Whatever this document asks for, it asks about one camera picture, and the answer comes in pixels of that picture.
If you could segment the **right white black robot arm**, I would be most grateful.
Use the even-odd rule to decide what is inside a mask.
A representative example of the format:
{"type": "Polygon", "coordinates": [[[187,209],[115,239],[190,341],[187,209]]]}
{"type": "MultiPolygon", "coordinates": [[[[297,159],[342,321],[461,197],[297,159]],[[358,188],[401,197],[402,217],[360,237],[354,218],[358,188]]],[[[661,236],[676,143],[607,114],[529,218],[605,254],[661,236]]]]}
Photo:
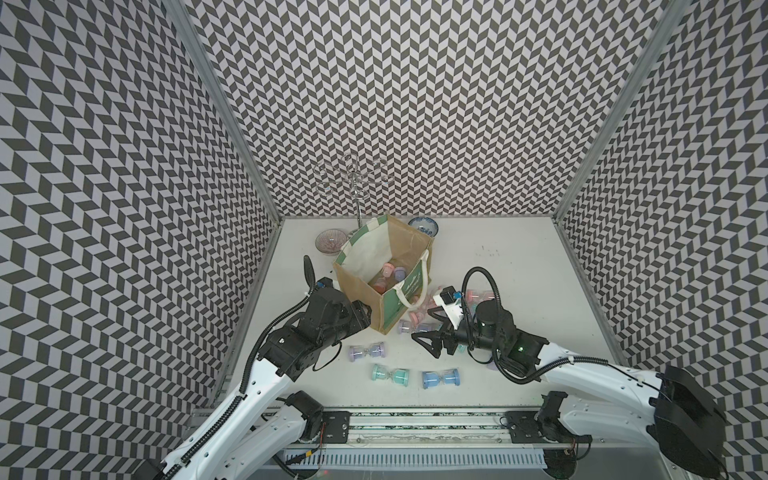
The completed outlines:
{"type": "Polygon", "coordinates": [[[480,349],[489,352],[490,364],[515,385],[553,385],[531,419],[522,426],[507,424],[513,440],[528,434],[561,443],[569,467],[580,461],[580,446],[618,440],[655,447],[698,477],[727,477],[726,414],[686,370],[639,370],[577,354],[519,329],[495,299],[475,308],[461,301],[439,303],[429,313],[440,320],[440,327],[415,331],[411,337],[433,357],[452,355],[461,346],[480,349]]]}

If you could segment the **teal hourglass front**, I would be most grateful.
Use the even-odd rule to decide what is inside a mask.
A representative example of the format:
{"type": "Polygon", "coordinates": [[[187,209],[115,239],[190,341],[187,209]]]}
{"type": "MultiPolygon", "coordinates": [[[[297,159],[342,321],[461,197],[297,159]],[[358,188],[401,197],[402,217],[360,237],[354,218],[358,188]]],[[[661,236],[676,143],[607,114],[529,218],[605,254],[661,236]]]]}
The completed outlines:
{"type": "Polygon", "coordinates": [[[391,381],[395,385],[407,387],[409,385],[410,372],[407,369],[387,369],[380,364],[374,364],[371,378],[373,381],[391,381]]]}

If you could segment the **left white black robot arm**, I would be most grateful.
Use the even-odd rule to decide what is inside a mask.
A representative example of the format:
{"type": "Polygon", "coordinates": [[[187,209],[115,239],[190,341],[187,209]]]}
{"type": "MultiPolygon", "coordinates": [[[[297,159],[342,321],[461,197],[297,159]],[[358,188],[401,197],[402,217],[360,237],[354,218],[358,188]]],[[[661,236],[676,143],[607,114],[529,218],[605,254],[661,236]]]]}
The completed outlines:
{"type": "Polygon", "coordinates": [[[349,300],[331,279],[312,283],[303,300],[261,333],[239,386],[163,460],[143,461],[132,478],[246,479],[301,437],[313,438],[323,408],[302,391],[289,395],[265,424],[256,423],[324,349],[367,329],[371,315],[368,305],[349,300]]]}

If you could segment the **brown green canvas bag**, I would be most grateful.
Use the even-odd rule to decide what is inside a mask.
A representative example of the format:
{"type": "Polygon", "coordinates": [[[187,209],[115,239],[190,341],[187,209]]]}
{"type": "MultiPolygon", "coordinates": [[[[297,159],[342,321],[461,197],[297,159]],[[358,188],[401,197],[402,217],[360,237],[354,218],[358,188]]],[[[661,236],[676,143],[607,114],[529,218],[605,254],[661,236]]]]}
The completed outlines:
{"type": "Polygon", "coordinates": [[[433,238],[386,214],[341,247],[333,268],[342,292],[371,308],[370,327],[389,333],[426,301],[433,238]]]}

